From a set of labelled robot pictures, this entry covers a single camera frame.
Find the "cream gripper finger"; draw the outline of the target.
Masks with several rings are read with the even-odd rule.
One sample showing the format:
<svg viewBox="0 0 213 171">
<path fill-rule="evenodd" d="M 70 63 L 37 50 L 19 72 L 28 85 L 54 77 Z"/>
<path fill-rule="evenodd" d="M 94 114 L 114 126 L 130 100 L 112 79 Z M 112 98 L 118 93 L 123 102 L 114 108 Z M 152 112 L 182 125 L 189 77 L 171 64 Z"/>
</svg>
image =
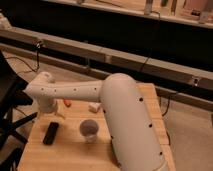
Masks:
<svg viewBox="0 0 213 171">
<path fill-rule="evenodd" d="M 65 117 L 63 114 L 60 114 L 60 113 L 58 113 L 58 112 L 55 112 L 55 115 L 56 115 L 57 117 L 62 118 L 62 119 L 66 119 L 66 117 Z"/>
</svg>

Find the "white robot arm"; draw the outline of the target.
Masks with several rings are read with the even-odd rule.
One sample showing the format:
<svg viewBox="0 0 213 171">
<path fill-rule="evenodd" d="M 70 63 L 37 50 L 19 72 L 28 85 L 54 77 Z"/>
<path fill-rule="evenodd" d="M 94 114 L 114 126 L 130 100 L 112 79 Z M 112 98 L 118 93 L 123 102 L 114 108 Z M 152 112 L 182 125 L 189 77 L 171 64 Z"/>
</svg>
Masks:
<svg viewBox="0 0 213 171">
<path fill-rule="evenodd" d="M 57 83 L 48 72 L 25 88 L 39 109 L 51 113 L 59 99 L 101 105 L 121 171 L 169 171 L 144 97 L 136 81 L 115 73 L 103 81 Z"/>
</svg>

